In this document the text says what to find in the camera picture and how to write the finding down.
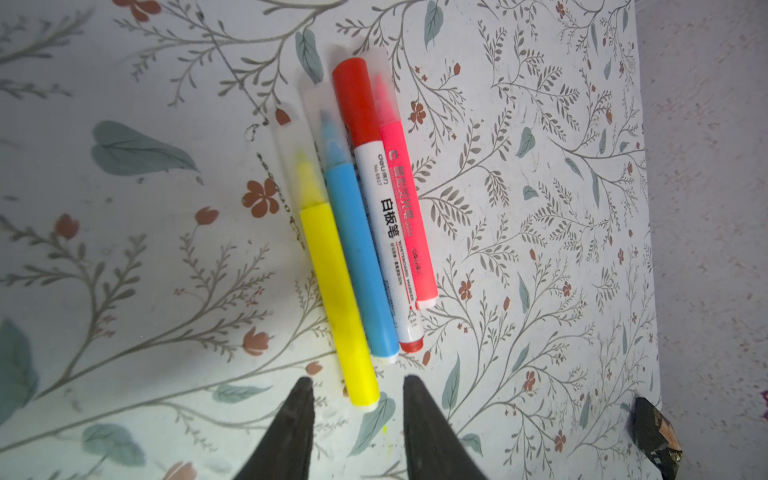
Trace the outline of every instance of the translucent marker cap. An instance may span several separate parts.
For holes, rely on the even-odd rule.
[[[320,155],[320,163],[327,172],[331,168],[353,162],[346,140],[346,130],[336,101],[333,84],[325,81],[304,91],[304,111]]]
[[[328,201],[323,174],[315,154],[310,126],[305,121],[291,121],[273,129],[277,150],[288,176],[288,190],[293,206],[304,210]]]
[[[361,58],[368,65],[368,76],[373,89],[373,101],[376,104],[376,116],[379,125],[400,121],[400,111],[397,108],[395,83],[392,80],[392,69],[389,66],[389,56],[382,47],[371,48]]]

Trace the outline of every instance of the leaf pattern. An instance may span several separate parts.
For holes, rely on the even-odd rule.
[[[0,331],[12,321],[21,346],[0,350],[9,478],[235,475],[221,456],[243,462],[229,445],[255,445],[304,375],[312,476],[405,478],[408,374],[489,478],[659,475],[616,427],[635,395],[660,401],[631,4],[108,4],[30,5],[0,28],[18,123],[0,139],[18,179],[0,211]],[[362,414],[270,129],[304,120],[296,99],[328,80],[335,49],[372,48],[396,86],[439,297],[412,316],[422,351],[376,367],[391,395]],[[100,87],[51,63],[66,58]],[[16,78],[22,62],[31,76]],[[40,157],[29,146],[53,124],[55,158]],[[41,162],[56,188],[35,181]],[[343,473],[339,454],[357,457]]]
[[[199,172],[187,152],[119,122],[101,121],[94,127],[93,134],[96,145],[91,148],[91,156],[108,174],[141,175],[171,168]]]
[[[523,128],[523,133],[520,135],[520,147],[518,147],[518,153],[515,156],[523,158],[535,145],[536,137],[533,136],[531,129],[528,127]]]
[[[312,33],[312,30],[305,28],[304,32],[296,32],[296,55],[299,57],[304,71],[313,82],[317,84],[323,81],[323,63],[317,53],[315,34]]]
[[[255,386],[219,385],[213,393],[213,398],[222,403],[238,403],[247,400],[254,395],[266,392],[272,387],[260,389]]]
[[[141,467],[146,460],[128,430],[114,423],[98,423],[83,431],[83,450],[127,467]]]
[[[424,46],[429,47],[429,42],[434,41],[440,28],[442,27],[442,8],[440,5],[429,0],[427,4],[427,13],[424,17]]]
[[[363,453],[371,444],[373,437],[384,428],[384,425],[395,414],[395,400],[390,399],[386,393],[381,393],[379,398],[379,405],[373,412],[368,412],[362,416],[362,423],[360,424],[360,430],[357,434],[357,440],[355,446],[348,456],[359,455]]]
[[[29,339],[10,319],[0,326],[0,425],[38,391]]]
[[[456,364],[451,370],[451,374],[448,375],[445,381],[445,387],[442,389],[442,408],[452,409],[456,406],[456,400],[458,400],[458,381],[461,375],[461,358],[456,357]]]

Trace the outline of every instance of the yellow highlighter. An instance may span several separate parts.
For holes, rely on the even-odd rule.
[[[289,179],[293,205],[300,210],[304,237],[310,248],[349,399],[363,411],[371,412],[379,402],[379,384],[310,127],[304,122],[292,121],[274,132]]]

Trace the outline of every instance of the black object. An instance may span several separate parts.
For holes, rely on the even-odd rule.
[[[634,400],[632,424],[637,447],[661,470],[664,480],[674,480],[683,452],[672,424],[643,397]]]
[[[419,377],[406,377],[402,397],[411,480],[486,480]],[[306,480],[314,422],[312,380],[302,377],[235,480]]]
[[[312,380],[304,376],[293,386],[235,480],[306,480],[310,474],[314,424]]]
[[[408,477],[485,480],[418,376],[406,377],[402,397]]]

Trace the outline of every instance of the pink highlighter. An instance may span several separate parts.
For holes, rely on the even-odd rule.
[[[419,195],[413,181],[406,133],[402,128],[397,108],[392,70],[389,68],[389,59],[384,48],[371,48],[362,59],[368,65],[389,175],[394,180],[392,186],[395,189],[397,211],[411,263],[417,305],[420,310],[428,309],[437,304],[437,284],[435,271],[432,269],[432,258],[429,256],[422,210],[419,208]]]

